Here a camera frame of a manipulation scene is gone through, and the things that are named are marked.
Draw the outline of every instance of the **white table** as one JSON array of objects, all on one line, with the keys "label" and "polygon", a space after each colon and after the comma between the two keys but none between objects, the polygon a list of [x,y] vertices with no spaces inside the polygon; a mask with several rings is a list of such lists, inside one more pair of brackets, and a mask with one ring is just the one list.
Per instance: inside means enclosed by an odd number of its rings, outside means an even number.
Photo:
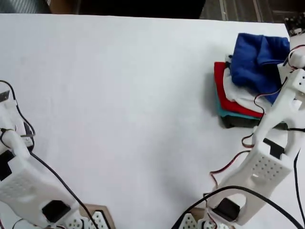
[{"label": "white table", "polygon": [[[35,152],[84,202],[107,205],[117,229],[169,229],[251,132],[223,129],[215,110],[214,62],[239,32],[287,36],[281,24],[0,15],[0,76]],[[272,200],[301,220],[293,174]],[[265,206],[244,228],[292,224]]]}]

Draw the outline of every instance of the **white cloth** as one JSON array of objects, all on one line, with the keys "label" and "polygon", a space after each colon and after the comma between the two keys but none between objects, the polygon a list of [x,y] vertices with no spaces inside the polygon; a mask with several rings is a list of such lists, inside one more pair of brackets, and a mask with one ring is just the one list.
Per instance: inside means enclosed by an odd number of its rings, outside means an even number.
[{"label": "white cloth", "polygon": [[[226,55],[225,61],[231,63],[231,58]],[[262,109],[254,104],[254,98],[257,94],[250,92],[245,87],[238,87],[232,82],[232,76],[230,69],[227,67],[224,70],[224,92],[225,97],[231,102],[237,102],[239,105],[259,113],[262,113]],[[271,103],[264,97],[259,97],[256,103],[260,105],[264,110],[268,110],[271,107]]]}]

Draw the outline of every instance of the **floor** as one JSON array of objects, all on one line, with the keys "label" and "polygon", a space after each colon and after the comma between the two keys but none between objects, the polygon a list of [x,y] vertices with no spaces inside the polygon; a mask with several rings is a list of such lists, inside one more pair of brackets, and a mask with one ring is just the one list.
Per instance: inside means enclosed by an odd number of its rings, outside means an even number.
[{"label": "floor", "polygon": [[303,0],[206,0],[200,19],[283,23],[304,11]]}]

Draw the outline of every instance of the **cable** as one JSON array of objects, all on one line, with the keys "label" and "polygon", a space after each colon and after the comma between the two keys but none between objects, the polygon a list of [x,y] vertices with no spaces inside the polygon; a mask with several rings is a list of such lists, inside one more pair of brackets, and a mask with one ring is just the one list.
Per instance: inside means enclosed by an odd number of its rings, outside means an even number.
[{"label": "cable", "polygon": [[17,111],[19,113],[19,115],[21,116],[21,118],[29,125],[29,127],[31,128],[32,130],[32,134],[30,135],[21,135],[21,137],[34,137],[36,135],[36,132],[35,132],[35,129],[34,127],[29,123],[29,121],[23,116],[23,114],[21,113],[21,110],[19,108],[19,105],[18,105],[18,101],[16,99],[16,95],[15,95],[15,91],[14,91],[14,88],[12,87],[12,85],[5,81],[5,80],[0,80],[0,83],[5,83],[7,86],[9,86],[10,90],[11,90],[11,93],[12,93],[12,96],[13,96],[13,99],[16,101],[16,108],[17,108]]},{"label": "cable", "polygon": [[[41,164],[43,164],[49,171],[51,171],[54,175],[55,175],[55,177],[62,183],[62,185],[64,185],[64,187],[68,190],[68,192],[70,192],[70,194],[76,199],[76,201],[79,203],[79,205],[81,205],[82,206],[82,208],[86,211],[86,213],[88,214],[88,217],[89,217],[89,219],[92,221],[92,223],[94,224],[94,226],[96,227],[96,229],[99,229],[98,228],[98,225],[95,223],[95,221],[94,221],[94,219],[93,219],[93,217],[91,216],[91,214],[90,214],[90,212],[89,212],[89,210],[87,209],[87,207],[83,204],[83,202],[74,194],[74,192],[69,188],[69,186],[63,181],[63,179],[47,164],[47,163],[45,163],[43,160],[41,160],[37,155],[35,155],[33,152],[32,152],[32,150],[33,150],[33,148],[34,148],[34,146],[35,146],[35,142],[34,142],[34,136],[36,135],[36,132],[35,132],[35,129],[34,129],[34,127],[31,125],[31,123],[29,123],[29,121],[22,115],[22,113],[21,113],[21,110],[20,110],[20,108],[19,108],[19,106],[18,106],[18,101],[17,101],[17,99],[16,99],[16,95],[15,95],[15,91],[14,91],[14,89],[13,89],[13,87],[12,87],[12,85],[10,84],[10,83],[8,83],[7,81],[4,81],[4,80],[0,80],[0,82],[2,82],[2,83],[5,83],[7,86],[9,86],[10,87],[10,90],[11,90],[11,92],[12,92],[12,96],[13,96],[13,99],[16,101],[16,107],[17,107],[17,111],[18,111],[18,113],[19,113],[19,115],[22,117],[22,119],[29,125],[29,127],[31,128],[31,130],[32,130],[32,134],[30,134],[30,135],[22,135],[21,137],[30,137],[31,138],[31,140],[32,140],[32,142],[33,142],[33,146],[31,147],[31,149],[29,150],[29,152],[30,152],[30,155],[33,157],[33,158],[35,158],[37,161],[39,161]],[[4,135],[4,133],[7,131],[7,130],[9,130],[9,129],[4,129],[5,131],[4,132],[2,132],[2,134],[1,134],[1,136],[0,136],[0,140],[1,140],[1,142],[7,147],[7,148],[9,148],[4,142],[3,142],[3,140],[2,140],[2,137],[3,137],[3,135]]]},{"label": "cable", "polygon": [[92,221],[92,223],[94,224],[94,226],[96,227],[96,229],[99,229],[98,225],[96,224],[96,222],[94,221],[92,215],[90,214],[89,210],[87,209],[87,207],[84,205],[84,203],[77,197],[77,195],[75,195],[75,193],[69,188],[69,186],[63,181],[63,179],[47,164],[45,163],[43,160],[41,160],[36,154],[34,154],[31,150],[29,151],[30,155],[35,158],[37,161],[39,161],[43,166],[45,166],[49,171],[51,171],[55,177],[62,183],[62,185],[68,190],[68,192],[70,192],[70,194],[76,199],[76,201],[79,203],[79,205],[81,205],[81,207],[85,210],[85,212],[87,213],[89,219]]},{"label": "cable", "polygon": [[1,128],[0,129],[0,131],[2,132],[2,134],[0,135],[0,141],[2,142],[2,144],[4,144],[7,148],[9,148],[10,149],[10,147],[7,145],[7,144],[5,144],[5,142],[3,141],[3,135],[8,131],[8,130],[12,130],[12,131],[15,131],[15,130],[13,130],[13,129],[5,129],[5,128]]},{"label": "cable", "polygon": [[[258,106],[259,108],[261,108],[262,111],[263,111],[263,115],[262,115],[262,117],[260,118],[260,120],[258,121],[258,124],[257,124],[257,125],[259,125],[259,124],[261,123],[262,118],[263,118],[263,116],[265,115],[265,109],[264,109],[262,106],[260,106],[259,104],[257,104],[257,103],[256,103],[256,100],[257,100],[258,98],[262,97],[262,96],[273,95],[273,94],[276,94],[276,93],[280,92],[281,89],[282,89],[282,87],[283,87],[284,84],[286,83],[287,79],[288,79],[288,78],[286,77],[285,80],[284,80],[284,82],[282,83],[282,85],[280,86],[280,88],[279,88],[276,92],[272,92],[272,93],[261,93],[261,94],[258,94],[258,95],[254,98],[253,103],[254,103],[256,106]],[[250,138],[250,137],[252,137],[252,136],[253,136],[253,133],[250,134],[250,135],[248,135],[248,136],[246,136],[246,137],[243,137],[243,138],[242,138],[242,145],[243,145],[243,147],[245,147],[245,148],[253,148],[253,147],[254,147],[253,144],[249,145],[249,144],[244,143],[244,140],[246,140],[247,138]]]},{"label": "cable", "polygon": [[211,219],[211,221],[215,224],[215,228],[217,229],[217,223],[215,222],[215,220],[212,218],[212,216],[208,213],[209,218]]},{"label": "cable", "polygon": [[249,152],[250,152],[250,150],[244,150],[244,151],[242,151],[242,152],[239,152],[238,154],[236,154],[236,155],[233,157],[233,159],[232,159],[227,165],[225,165],[225,166],[222,167],[221,169],[218,169],[218,170],[216,170],[216,171],[211,171],[211,172],[210,172],[210,176],[213,178],[216,187],[218,187],[218,183],[217,183],[216,178],[214,177],[214,174],[219,174],[219,173],[224,172],[228,167],[230,167],[230,166],[233,164],[233,162],[234,162],[241,154],[243,154],[243,153],[249,153]]},{"label": "cable", "polygon": [[17,220],[15,223],[14,223],[14,225],[13,225],[13,227],[11,228],[11,229],[15,229],[15,226],[17,225],[17,223],[19,223],[20,221],[23,221],[24,219],[19,219],[19,220]]},{"label": "cable", "polygon": [[0,219],[0,229],[5,229],[4,226],[3,226],[3,224],[2,224],[1,219]]},{"label": "cable", "polygon": [[289,60],[290,60],[292,54],[294,54],[294,52],[295,52],[297,49],[301,48],[301,47],[305,47],[305,44],[300,44],[300,45],[294,47],[294,48],[289,52],[287,63],[288,63],[289,67],[290,67],[292,70],[297,70],[298,68],[295,67],[295,66],[292,66],[292,65],[290,64]]},{"label": "cable", "polygon": [[302,225],[293,217],[291,216],[288,212],[286,212],[284,209],[282,209],[280,206],[278,206],[276,203],[274,203],[273,201],[269,200],[268,198],[264,197],[263,195],[252,191],[251,189],[245,188],[245,187],[241,187],[241,186],[227,186],[227,187],[222,187],[218,190],[215,190],[214,192],[211,192],[210,194],[207,194],[205,197],[203,197],[202,199],[198,200],[196,203],[194,203],[193,205],[191,205],[179,218],[178,220],[175,222],[175,224],[172,226],[172,229],[178,229],[183,218],[184,215],[186,213],[189,213],[190,210],[192,210],[194,207],[196,207],[198,204],[202,203],[203,201],[207,200],[208,198],[216,195],[217,193],[220,193],[222,191],[225,190],[229,190],[229,189],[238,189],[238,190],[242,190],[244,192],[250,193],[251,195],[254,195],[256,197],[258,197],[259,199],[261,199],[262,201],[268,203],[269,205],[271,205],[272,207],[274,207],[276,210],[278,210],[280,213],[282,213],[290,222],[292,222],[295,227],[297,229],[304,229],[302,227]]},{"label": "cable", "polygon": [[295,156],[295,160],[294,160],[295,192],[296,192],[297,203],[299,205],[300,212],[301,212],[302,219],[303,219],[304,226],[305,226],[305,217],[304,217],[303,207],[302,207],[302,204],[301,204],[301,199],[300,199],[300,194],[299,194],[299,184],[298,184],[298,181],[297,181],[298,179],[297,179],[297,169],[296,169],[296,163],[297,163],[297,159],[299,157],[299,153],[300,153],[300,150],[297,153],[297,155]]}]

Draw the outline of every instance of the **fabric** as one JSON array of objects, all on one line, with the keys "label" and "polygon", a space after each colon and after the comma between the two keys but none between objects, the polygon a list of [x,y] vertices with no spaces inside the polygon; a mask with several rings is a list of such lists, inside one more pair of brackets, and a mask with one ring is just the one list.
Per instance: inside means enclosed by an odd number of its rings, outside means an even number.
[{"label": "fabric", "polygon": [[217,113],[220,117],[233,116],[233,117],[259,120],[259,118],[224,110],[220,105],[217,90],[215,92],[216,92],[216,108],[217,108]]},{"label": "fabric", "polygon": [[[285,61],[289,50],[287,38],[238,34],[230,67],[233,83],[257,93],[276,92],[281,86],[277,64]],[[277,96],[266,99],[273,103]]]},{"label": "fabric", "polygon": [[214,79],[217,89],[218,98],[221,104],[221,107],[224,110],[240,113],[242,115],[248,115],[256,118],[262,117],[261,113],[251,111],[247,108],[244,108],[240,106],[237,102],[231,102],[227,100],[224,93],[224,69],[225,69],[225,63],[224,62],[215,62],[214,63]]},{"label": "fabric", "polygon": [[[251,89],[245,87],[238,87],[232,82],[230,73],[231,55],[225,57],[225,70],[224,70],[224,92],[225,97],[231,102],[237,102],[240,106],[243,106],[249,110],[262,113],[262,109],[254,104],[254,98],[257,93],[253,93]],[[260,105],[264,110],[268,110],[271,107],[271,103],[264,97],[259,97],[256,103]]]}]

